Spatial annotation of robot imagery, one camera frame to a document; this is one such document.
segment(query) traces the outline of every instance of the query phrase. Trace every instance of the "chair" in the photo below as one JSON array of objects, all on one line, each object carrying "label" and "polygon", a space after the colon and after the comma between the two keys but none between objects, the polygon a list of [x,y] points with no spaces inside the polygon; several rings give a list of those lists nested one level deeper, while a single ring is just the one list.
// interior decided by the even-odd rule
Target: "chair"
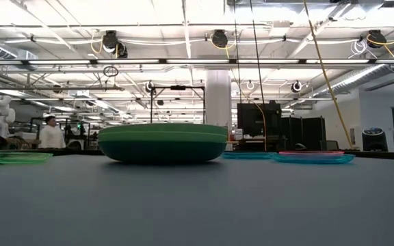
[{"label": "chair", "polygon": [[321,150],[329,151],[329,150],[340,150],[339,142],[335,140],[325,140],[320,141]]}]

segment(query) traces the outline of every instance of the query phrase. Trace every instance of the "white wall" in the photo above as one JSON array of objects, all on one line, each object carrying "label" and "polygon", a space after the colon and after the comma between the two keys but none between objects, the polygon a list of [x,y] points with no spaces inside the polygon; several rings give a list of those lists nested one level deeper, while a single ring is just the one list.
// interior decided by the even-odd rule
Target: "white wall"
[{"label": "white wall", "polygon": [[[355,129],[355,144],[354,147],[363,148],[363,141],[361,138],[360,127],[360,100],[358,96],[358,89],[353,90],[347,95],[338,95],[337,102],[343,116],[347,131],[351,128]],[[313,110],[305,111],[304,113],[298,112],[300,116],[305,118],[313,118],[323,116],[325,118],[326,126],[326,139],[335,140],[339,142],[341,149],[350,148],[347,142],[346,134],[341,125],[337,110],[335,109],[334,102],[332,101],[319,101],[313,106]]]},{"label": "white wall", "polygon": [[390,152],[394,152],[393,107],[394,92],[360,91],[361,125],[363,128],[381,128],[386,133]]}]

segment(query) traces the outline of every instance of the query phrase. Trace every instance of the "person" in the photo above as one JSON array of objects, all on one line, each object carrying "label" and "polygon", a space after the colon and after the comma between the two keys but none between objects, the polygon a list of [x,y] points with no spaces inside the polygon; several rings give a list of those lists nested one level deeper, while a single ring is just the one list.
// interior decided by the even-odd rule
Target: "person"
[{"label": "person", "polygon": [[63,132],[55,127],[55,117],[46,117],[45,123],[47,125],[40,131],[39,148],[65,148]]}]

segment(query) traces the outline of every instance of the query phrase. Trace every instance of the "yellow cable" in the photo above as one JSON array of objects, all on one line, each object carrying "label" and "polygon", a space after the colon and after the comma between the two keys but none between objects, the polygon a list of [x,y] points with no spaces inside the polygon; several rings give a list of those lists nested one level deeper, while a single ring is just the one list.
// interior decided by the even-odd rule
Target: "yellow cable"
[{"label": "yellow cable", "polygon": [[390,43],[375,42],[375,41],[372,41],[372,40],[369,39],[370,36],[371,36],[370,34],[367,35],[366,39],[367,39],[367,41],[369,41],[369,42],[372,43],[372,44],[378,44],[378,45],[390,45],[390,44],[394,44],[394,41],[393,41],[393,42],[390,42]]},{"label": "yellow cable", "polygon": [[321,55],[320,55],[319,45],[317,43],[317,38],[315,36],[314,27],[313,27],[313,24],[311,22],[311,19],[309,18],[309,12],[308,12],[308,6],[306,4],[306,0],[303,0],[303,2],[304,2],[306,15],[308,16],[308,22],[309,22],[309,27],[311,29],[311,34],[312,34],[313,39],[314,39],[315,49],[317,51],[317,55],[319,56],[321,70],[322,70],[323,76],[325,77],[325,80],[326,80],[326,85],[328,86],[329,92],[330,92],[330,94],[332,96],[332,100],[334,101],[335,109],[337,110],[337,113],[338,113],[339,118],[340,118],[341,125],[343,126],[343,130],[345,131],[345,134],[346,134],[347,142],[349,143],[350,148],[353,149],[354,147],[352,145],[352,142],[350,141],[350,136],[349,136],[349,133],[348,133],[348,131],[346,129],[346,125],[345,125],[345,122],[343,120],[343,116],[341,116],[339,104],[337,103],[337,100],[335,99],[334,92],[332,91],[331,84],[329,83],[328,75],[326,74],[326,69],[325,69],[325,65],[323,64],[323,59],[321,58]]},{"label": "yellow cable", "polygon": [[226,55],[227,55],[227,59],[230,59],[229,58],[229,49],[230,48],[232,48],[234,45],[236,45],[237,43],[236,42],[234,42],[232,45],[230,45],[229,47],[224,47],[224,48],[220,48],[220,47],[218,47],[218,46],[216,46],[213,42],[212,42],[212,36],[213,36],[213,34],[211,34],[211,36],[209,37],[209,41],[211,41],[211,44],[212,44],[212,46],[214,46],[215,48],[217,48],[217,49],[223,49],[223,50],[226,50]]},{"label": "yellow cable", "polygon": [[99,51],[96,51],[94,49],[94,43],[93,42],[90,43],[90,48],[92,49],[92,51],[94,51],[97,54],[101,53],[101,51],[103,50],[103,38],[104,38],[104,35],[101,36],[101,43],[100,43],[100,50]]},{"label": "yellow cable", "polygon": [[386,50],[390,53],[390,55],[393,56],[393,58],[394,58],[393,52],[391,52],[391,50],[387,47],[387,45],[384,45],[384,47],[385,47]]},{"label": "yellow cable", "polygon": [[265,123],[265,114],[264,114],[264,111],[260,108],[260,106],[259,106],[258,104],[256,104],[254,101],[251,101],[251,100],[244,94],[243,90],[241,89],[241,84],[238,83],[238,81],[237,81],[237,84],[238,84],[238,87],[239,87],[239,92],[240,92],[241,94],[243,94],[243,96],[246,98],[246,100],[247,100],[249,103],[255,104],[255,105],[258,107],[258,109],[259,109],[259,111],[261,112],[261,114],[263,115],[263,122],[264,122],[264,151],[267,152],[267,124]]}]

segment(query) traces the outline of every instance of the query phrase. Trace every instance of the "green tray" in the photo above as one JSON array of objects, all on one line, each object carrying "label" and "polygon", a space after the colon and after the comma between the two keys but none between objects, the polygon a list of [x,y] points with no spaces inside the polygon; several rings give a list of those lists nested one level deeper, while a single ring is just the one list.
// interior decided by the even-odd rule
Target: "green tray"
[{"label": "green tray", "polygon": [[53,154],[0,151],[0,164],[39,164]]},{"label": "green tray", "polygon": [[227,129],[201,124],[136,124],[105,128],[98,146],[125,163],[200,163],[226,148]]}]

